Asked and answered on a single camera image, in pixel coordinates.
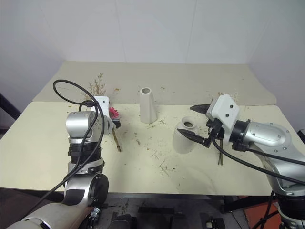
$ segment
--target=table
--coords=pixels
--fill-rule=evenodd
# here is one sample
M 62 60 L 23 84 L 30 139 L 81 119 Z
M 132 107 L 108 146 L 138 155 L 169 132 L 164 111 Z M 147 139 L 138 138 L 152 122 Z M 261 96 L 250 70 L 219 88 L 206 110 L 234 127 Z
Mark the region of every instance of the table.
M 110 102 L 117 104 L 138 104 L 143 87 L 151 88 L 155 103 L 163 105 L 209 104 L 221 93 L 230 94 L 239 105 L 276 104 L 275 96 L 260 84 L 247 64 L 65 61 L 33 100 L 61 102 L 52 86 L 58 79 L 73 81 L 93 95 L 102 95 L 101 91 L 92 91 L 97 83 Z M 73 86 L 58 84 L 57 88 L 67 98 L 84 100 Z
M 110 193 L 169 193 L 202 195 L 269 195 L 265 174 L 224 157 L 219 166 L 218 152 L 194 144 L 192 152 L 178 154 L 172 148 L 175 125 L 187 115 L 197 121 L 207 136 L 204 115 L 189 110 L 191 105 L 158 105 L 158 119 L 140 122 L 139 105 L 111 104 L 121 116 L 116 130 L 122 152 L 112 135 L 102 141 L 104 174 Z M 65 102 L 32 102 L 0 140 L 0 187 L 49 190 L 67 173 L 69 143 L 65 119 L 75 105 Z M 241 120 L 273 122 L 286 127 L 301 152 L 305 146 L 280 109 L 275 105 L 241 106 Z M 238 158 L 262 166 L 250 152 L 224 149 Z

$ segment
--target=red object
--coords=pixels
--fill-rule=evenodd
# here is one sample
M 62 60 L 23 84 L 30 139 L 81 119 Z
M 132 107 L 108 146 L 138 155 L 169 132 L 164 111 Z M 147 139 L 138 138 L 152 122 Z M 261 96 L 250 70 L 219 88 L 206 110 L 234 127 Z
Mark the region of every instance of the red object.
M 261 218 L 264 217 L 266 209 L 267 209 L 267 204 L 261 204 L 244 210 L 250 228 L 252 228 Z M 272 213 L 276 210 L 277 208 L 272 204 L 269 213 Z M 279 214 L 277 214 L 271 217 L 269 220 L 267 220 L 264 229 L 278 229 L 280 223 L 281 223 L 281 217 Z
M 114 107 L 109 108 L 109 115 L 111 119 L 119 118 L 119 112 Z

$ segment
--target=white flower pot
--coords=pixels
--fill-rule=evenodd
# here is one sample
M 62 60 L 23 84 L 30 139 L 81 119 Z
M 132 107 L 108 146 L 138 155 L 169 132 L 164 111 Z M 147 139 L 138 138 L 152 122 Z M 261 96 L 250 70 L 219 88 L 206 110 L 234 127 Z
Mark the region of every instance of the white flower pot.
M 198 134 L 197 123 L 192 117 L 186 116 L 176 125 L 173 132 L 173 148 L 179 154 L 187 154 L 192 150 L 195 142 L 183 136 L 177 129 L 185 129 Z
M 140 90 L 140 117 L 143 123 L 153 123 L 157 120 L 157 112 L 154 107 L 152 90 L 144 87 Z

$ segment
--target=cable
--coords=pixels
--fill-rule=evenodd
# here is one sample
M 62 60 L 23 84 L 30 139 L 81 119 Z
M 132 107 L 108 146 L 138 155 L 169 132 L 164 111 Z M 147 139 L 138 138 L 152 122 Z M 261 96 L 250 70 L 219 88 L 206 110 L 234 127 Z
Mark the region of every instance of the cable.
M 86 160 L 78 167 L 74 167 L 74 169 L 62 180 L 62 182 L 60 182 L 58 185 L 56 185 L 54 188 L 52 188 L 50 191 L 48 191 L 45 195 L 43 195 L 39 201 L 22 217 L 24 218 L 25 216 L 27 216 L 34 208 L 36 208 L 46 197 L 48 197 L 52 192 L 54 192 L 55 190 L 57 190 L 60 186 L 62 186 L 66 181 L 70 180 L 78 171 L 81 170 L 81 168 L 90 160 L 90 158 L 94 155 L 94 153 L 96 152 L 96 150 L 100 147 L 100 144 L 102 142 L 102 138 L 104 136 L 104 131 L 105 131 L 105 120 L 104 120 L 104 114 L 103 114 L 103 111 L 101 109 L 101 106 L 99 105 L 98 101 L 86 90 L 84 89 L 83 87 L 79 86 L 78 84 L 74 83 L 74 82 L 71 82 L 71 81 L 68 81 L 68 80 L 56 80 L 54 81 L 53 83 L 53 89 L 55 91 L 55 93 L 60 97 L 62 98 L 63 100 L 65 101 L 68 101 L 72 104 L 77 104 L 77 105 L 81 105 L 82 103 L 77 103 L 77 102 L 74 102 L 74 101 L 71 101 L 69 99 L 66 99 L 65 97 L 63 97 L 61 94 L 59 94 L 59 92 L 57 91 L 56 89 L 56 84 L 59 83 L 59 82 L 62 82 L 62 83 L 68 83 L 68 84 L 71 84 L 79 89 L 81 89 L 83 92 L 85 92 L 93 101 L 94 101 L 94 106 L 96 108 L 96 110 L 98 110 L 100 112 L 100 115 L 101 115 L 101 118 L 102 118 L 102 129 L 101 129 L 101 135 L 99 137 L 99 140 L 97 141 L 97 144 L 95 146 L 95 148 L 93 149 L 93 151 L 91 152 L 91 154 L 86 158 Z M 98 112 L 95 112 L 95 116 L 94 116 L 94 119 L 92 121 L 92 123 L 90 124 L 89 128 L 87 129 L 86 133 L 85 133 L 85 136 L 82 140 L 82 145 L 83 145 L 83 142 L 85 141 L 88 133 L 90 132 L 91 128 L 93 127 L 97 117 L 98 117 Z
M 305 166 L 305 162 L 304 161 L 298 161 L 298 160 L 289 159 L 287 157 L 267 154 L 267 153 L 264 153 L 264 152 L 261 152 L 261 151 L 255 150 L 255 149 L 249 149 L 248 148 L 248 149 L 246 149 L 246 151 L 249 151 L 249 152 L 252 152 L 252 153 L 255 153 L 255 154 L 259 154 L 259 155 L 262 155 L 262 156 L 271 157 L 271 158 L 275 158 L 275 159 L 278 159 L 278 160 L 287 161 L 287 162 L 290 162 L 290 163 L 294 163 L 294 164 L 299 164 L 299 165 Z
M 263 221 L 267 221 L 268 219 L 270 219 L 272 216 L 275 216 L 276 214 L 278 214 L 278 210 L 270 213 L 265 219 L 261 219 L 259 222 L 257 222 L 257 224 L 255 224 L 252 229 L 256 229 L 259 227 L 259 225 L 262 224 Z
M 240 164 L 243 164 L 244 166 L 247 166 L 247 167 L 250 167 L 252 169 L 255 169 L 255 170 L 258 170 L 262 173 L 266 173 L 268 175 L 271 175 L 273 177 L 277 177 L 277 178 L 280 178 L 280 179 L 283 179 L 283 180 L 287 180 L 287 181 L 290 181 L 290 182 L 293 182 L 293 183 L 296 183 L 296 184 L 300 184 L 300 185 L 304 185 L 305 186 L 305 182 L 304 181 L 301 181 L 301 180 L 297 180 L 297 179 L 294 179 L 294 178 L 291 178 L 291 177 L 286 177 L 286 176 L 283 176 L 283 175 L 280 175 L 278 173 L 274 173 L 274 172 L 271 172 L 267 169 L 263 169 L 263 168 L 260 168 L 258 166 L 255 166 L 255 165 L 252 165 L 246 161 L 243 161 L 237 157 L 234 157 L 233 155 L 227 153 L 226 151 L 224 151 L 223 149 L 221 149 L 221 147 L 216 143 L 215 141 L 215 138 L 212 137 L 212 142 L 214 144 L 214 146 L 219 150 L 221 151 L 224 155 L 226 155 L 228 158 L 234 160 L 234 161 L 237 161 L 238 163 Z
M 266 213 L 264 215 L 264 219 L 268 216 L 270 208 L 271 208 L 271 204 L 272 204 L 272 200 L 273 200 L 273 195 L 275 194 L 274 191 L 271 192 L 270 197 L 269 197 L 269 201 L 268 201 L 268 205 L 267 205 L 267 210 Z M 261 224 L 261 229 L 264 229 L 266 221 L 264 220 Z
M 235 217 L 235 215 L 233 214 L 233 212 L 231 212 L 233 218 L 235 219 L 235 221 L 237 222 L 238 226 L 240 227 L 240 229 L 243 229 L 242 226 L 240 225 L 240 223 L 238 222 L 237 218 Z

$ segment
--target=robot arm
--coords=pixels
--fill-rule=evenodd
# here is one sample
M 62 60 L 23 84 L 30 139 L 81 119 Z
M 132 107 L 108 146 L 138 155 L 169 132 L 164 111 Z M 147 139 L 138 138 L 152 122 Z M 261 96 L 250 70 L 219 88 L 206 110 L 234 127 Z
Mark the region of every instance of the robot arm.
M 92 127 L 80 155 L 80 145 L 85 133 L 93 121 L 94 111 L 72 112 L 68 115 L 66 128 L 69 134 L 70 148 L 68 172 L 71 172 L 78 158 L 82 163 L 98 143 L 101 132 L 101 117 Z M 27 215 L 9 229 L 77 229 L 94 207 L 101 206 L 108 193 L 108 179 L 102 173 L 104 166 L 101 148 L 90 158 L 82 169 L 65 184 L 65 198 L 61 203 L 50 203 Z
M 221 139 L 225 144 L 239 151 L 260 151 L 274 156 L 305 162 L 305 156 L 291 141 L 291 135 L 283 126 L 274 123 L 256 123 L 238 120 L 239 107 L 228 95 L 219 96 L 210 105 L 196 105 L 191 110 L 208 117 L 209 138 L 204 139 L 185 130 L 178 130 L 187 138 L 209 147 L 212 138 Z M 256 154 L 264 169 L 299 181 L 305 181 L 305 166 L 289 163 Z M 305 229 L 305 186 L 267 175 L 279 203 L 282 228 Z

